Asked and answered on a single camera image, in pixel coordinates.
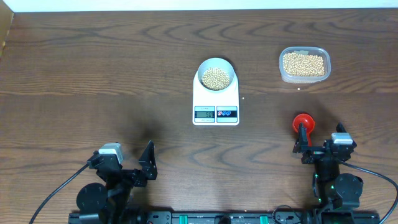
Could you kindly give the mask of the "red plastic measuring scoop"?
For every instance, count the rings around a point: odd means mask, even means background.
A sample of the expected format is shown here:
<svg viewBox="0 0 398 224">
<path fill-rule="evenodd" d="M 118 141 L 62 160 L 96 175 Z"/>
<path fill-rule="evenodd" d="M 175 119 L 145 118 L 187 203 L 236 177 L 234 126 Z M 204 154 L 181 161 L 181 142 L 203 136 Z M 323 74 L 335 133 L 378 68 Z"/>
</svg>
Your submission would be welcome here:
<svg viewBox="0 0 398 224">
<path fill-rule="evenodd" d="M 298 114 L 298 115 L 294 118 L 294 120 L 293 120 L 293 122 L 292 122 L 293 129 L 294 129 L 294 131 L 295 131 L 296 133 L 299 132 L 299 124 L 301 124 L 301 123 L 303 124 L 303 127 L 304 127 L 305 130 L 306 130 L 306 137 L 307 137 L 307 139 L 308 139 L 308 145 L 309 145 L 309 146 L 312 146 L 312 140 L 310 139 L 310 134 L 312 133 L 312 131 L 313 131 L 314 128 L 315 128 L 315 121 L 314 121 L 313 118 L 312 118 L 309 114 L 307 114 L 307 113 Z"/>
</svg>

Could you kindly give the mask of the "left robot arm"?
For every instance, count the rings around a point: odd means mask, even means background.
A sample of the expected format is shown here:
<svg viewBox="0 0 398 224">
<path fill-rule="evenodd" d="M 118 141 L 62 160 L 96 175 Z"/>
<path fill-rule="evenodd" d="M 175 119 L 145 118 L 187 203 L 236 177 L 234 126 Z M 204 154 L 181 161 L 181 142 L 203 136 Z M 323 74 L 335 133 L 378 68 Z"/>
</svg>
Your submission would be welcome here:
<svg viewBox="0 0 398 224">
<path fill-rule="evenodd" d="M 80 223 L 132 223 L 141 218 L 127 207 L 131 190 L 145 187 L 157 178 L 155 146 L 148 142 L 138 162 L 140 169 L 123 169 L 122 147 L 118 142 L 107 143 L 87 160 L 90 169 L 105 182 L 84 186 L 76 197 Z"/>
</svg>

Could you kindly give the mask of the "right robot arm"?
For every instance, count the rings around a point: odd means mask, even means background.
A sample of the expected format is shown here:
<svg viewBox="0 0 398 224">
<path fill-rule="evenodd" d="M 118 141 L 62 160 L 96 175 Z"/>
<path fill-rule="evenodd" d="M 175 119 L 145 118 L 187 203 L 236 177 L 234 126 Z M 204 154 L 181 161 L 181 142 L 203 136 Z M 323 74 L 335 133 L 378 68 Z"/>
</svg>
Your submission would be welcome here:
<svg viewBox="0 0 398 224">
<path fill-rule="evenodd" d="M 360 205 L 363 180 L 340 172 L 340 164 L 351 158 L 356 143 L 340 123 L 322 146 L 311 146 L 303 123 L 295 127 L 298 139 L 294 153 L 302 155 L 302 164 L 313 164 L 313 192 L 319 206 L 301 217 L 302 223 L 354 223 L 353 210 Z"/>
</svg>

